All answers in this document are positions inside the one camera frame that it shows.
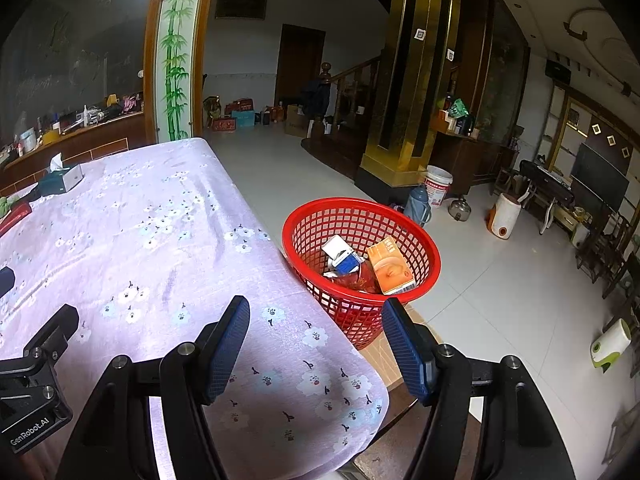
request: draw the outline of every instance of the black speaker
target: black speaker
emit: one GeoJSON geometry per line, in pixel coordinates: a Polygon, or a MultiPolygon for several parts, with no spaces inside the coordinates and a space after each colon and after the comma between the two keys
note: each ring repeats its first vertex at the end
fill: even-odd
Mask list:
{"type": "Polygon", "coordinates": [[[559,81],[565,85],[571,84],[571,70],[560,63],[551,61],[550,59],[546,60],[545,74],[554,81],[559,81]]]}

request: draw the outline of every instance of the green tissue box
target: green tissue box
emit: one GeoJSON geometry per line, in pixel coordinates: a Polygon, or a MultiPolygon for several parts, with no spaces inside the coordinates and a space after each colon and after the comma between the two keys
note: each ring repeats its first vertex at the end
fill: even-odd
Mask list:
{"type": "Polygon", "coordinates": [[[78,164],[72,168],[45,174],[38,181],[38,189],[42,196],[59,195],[71,191],[83,177],[82,169],[78,164]]]}

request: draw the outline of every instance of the staircase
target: staircase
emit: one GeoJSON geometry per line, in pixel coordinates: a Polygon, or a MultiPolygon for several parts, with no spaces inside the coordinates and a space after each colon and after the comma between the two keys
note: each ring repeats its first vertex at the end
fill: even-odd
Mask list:
{"type": "Polygon", "coordinates": [[[322,128],[315,128],[310,138],[302,140],[302,147],[311,155],[352,180],[367,147],[379,65],[377,56],[332,76],[335,111],[333,117],[326,117],[331,133],[325,135],[322,128]]]}

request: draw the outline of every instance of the thermos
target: thermos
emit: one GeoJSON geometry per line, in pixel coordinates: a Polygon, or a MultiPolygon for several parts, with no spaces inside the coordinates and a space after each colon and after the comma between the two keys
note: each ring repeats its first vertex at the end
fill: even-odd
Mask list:
{"type": "Polygon", "coordinates": [[[409,193],[409,198],[404,206],[404,215],[409,217],[420,227],[423,227],[431,220],[431,206],[429,204],[429,194],[424,184],[416,186],[409,193]]]}

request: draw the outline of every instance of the metal kettle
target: metal kettle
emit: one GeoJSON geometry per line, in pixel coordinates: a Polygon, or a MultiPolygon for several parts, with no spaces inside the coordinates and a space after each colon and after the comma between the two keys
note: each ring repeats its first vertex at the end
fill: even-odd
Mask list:
{"type": "Polygon", "coordinates": [[[461,196],[449,204],[449,214],[454,220],[466,222],[469,215],[471,215],[471,206],[467,203],[465,197],[461,196]]]}

